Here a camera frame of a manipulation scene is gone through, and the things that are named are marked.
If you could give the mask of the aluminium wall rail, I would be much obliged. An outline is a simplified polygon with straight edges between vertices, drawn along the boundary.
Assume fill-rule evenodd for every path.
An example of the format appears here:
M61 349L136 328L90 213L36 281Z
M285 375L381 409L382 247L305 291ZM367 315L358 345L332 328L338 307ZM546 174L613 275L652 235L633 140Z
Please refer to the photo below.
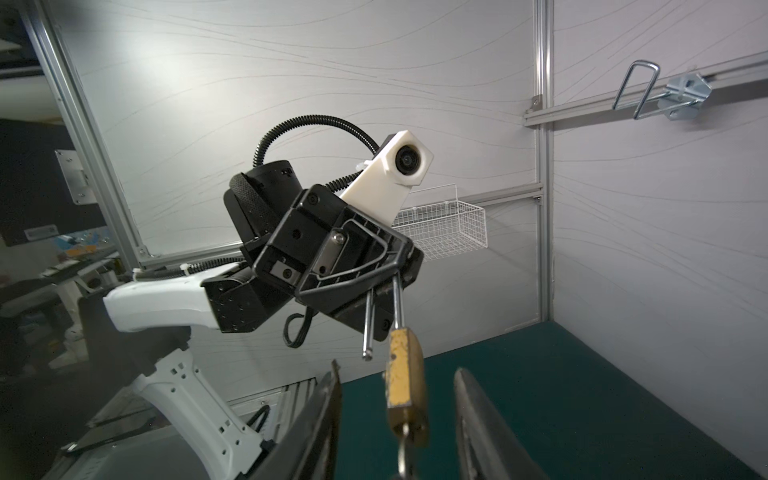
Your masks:
M690 120L703 106L767 95L767 53L760 52L663 77L654 62L631 63L618 90L532 111L524 125L605 123L662 115Z

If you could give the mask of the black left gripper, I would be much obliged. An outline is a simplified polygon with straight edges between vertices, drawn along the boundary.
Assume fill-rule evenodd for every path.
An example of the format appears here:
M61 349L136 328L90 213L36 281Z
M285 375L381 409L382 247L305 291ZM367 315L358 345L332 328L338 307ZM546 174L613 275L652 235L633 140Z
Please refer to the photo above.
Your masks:
M257 278L360 333L373 293L373 339L394 324L394 285L418 277L424 253L413 240L344 202L323 185L296 197L254 262Z

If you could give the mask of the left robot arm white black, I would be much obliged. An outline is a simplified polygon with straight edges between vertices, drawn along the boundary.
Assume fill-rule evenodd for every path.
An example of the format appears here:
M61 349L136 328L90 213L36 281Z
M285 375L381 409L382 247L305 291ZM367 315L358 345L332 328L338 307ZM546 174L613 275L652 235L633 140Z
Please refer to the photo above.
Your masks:
M303 187L286 160L268 161L269 147L305 126L345 131L371 153L363 168L324 184ZM329 479L335 470L341 413L337 370L320 381L280 440L241 419L205 379L189 348L191 331L251 333L290 302L296 349L313 319L324 315L363 336L362 356L388 341L406 347L388 369L406 366L388 416L403 447L427 429L416 404L424 397L421 348L406 327L404 291L424 261L414 241L394 227L433 153L407 130L375 141L352 122L309 114L285 120L259 141L248 171L234 175L224 195L240 237L235 257L138 270L105 296L116 345L131 387L156 407L195 452L212 479Z

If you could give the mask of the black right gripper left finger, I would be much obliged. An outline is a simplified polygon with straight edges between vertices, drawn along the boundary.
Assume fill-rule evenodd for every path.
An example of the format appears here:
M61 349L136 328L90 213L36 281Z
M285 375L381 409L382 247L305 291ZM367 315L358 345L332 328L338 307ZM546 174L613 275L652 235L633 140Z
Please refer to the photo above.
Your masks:
M339 365L316 386L304 408L249 479L333 479L342 410Z

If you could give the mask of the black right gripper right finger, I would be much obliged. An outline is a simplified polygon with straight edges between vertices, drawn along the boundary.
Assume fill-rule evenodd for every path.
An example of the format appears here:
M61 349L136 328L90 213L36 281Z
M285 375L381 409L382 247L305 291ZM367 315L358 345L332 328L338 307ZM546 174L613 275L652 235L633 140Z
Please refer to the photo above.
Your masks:
M472 373L454 374L456 443L462 479L545 479Z

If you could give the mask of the brass padlock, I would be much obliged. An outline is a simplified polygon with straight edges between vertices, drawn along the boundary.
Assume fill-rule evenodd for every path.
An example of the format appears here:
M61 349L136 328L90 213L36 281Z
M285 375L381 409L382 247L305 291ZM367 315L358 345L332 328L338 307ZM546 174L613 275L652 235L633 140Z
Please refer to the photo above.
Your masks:
M414 331L405 325L404 283L399 274L392 278L392 285L394 324L385 370L387 420L398 438L425 448L430 427L423 351Z

